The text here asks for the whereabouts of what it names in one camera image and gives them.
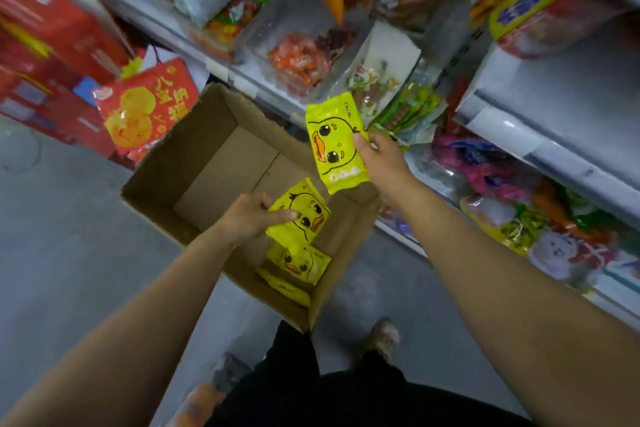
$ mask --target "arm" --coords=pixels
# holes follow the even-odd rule
[[[640,340],[617,319],[494,241],[416,180],[398,146],[354,137],[371,180],[402,213],[460,315],[533,420],[637,422]]]
[[[242,195],[164,273],[28,391],[2,427],[144,426],[160,404],[224,262],[236,245],[296,213]]]

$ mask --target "person's left hand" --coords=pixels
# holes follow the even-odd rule
[[[298,212],[290,209],[269,211],[271,205],[273,200],[266,193],[240,195],[213,228],[224,233],[231,245],[237,246],[260,237],[269,227],[298,217]]]

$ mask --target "person's right arm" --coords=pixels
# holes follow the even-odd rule
[[[412,176],[398,146],[354,136],[371,181],[402,213],[460,315],[532,420],[637,424],[640,336],[473,227]]]

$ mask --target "black pants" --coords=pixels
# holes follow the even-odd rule
[[[216,407],[207,427],[247,425],[531,425],[512,413],[405,381],[379,353],[320,376],[309,334],[281,322],[271,349]]]

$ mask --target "red box with yellow circles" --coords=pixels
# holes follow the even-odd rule
[[[93,91],[104,125],[121,156],[136,164],[198,101],[180,58]]]

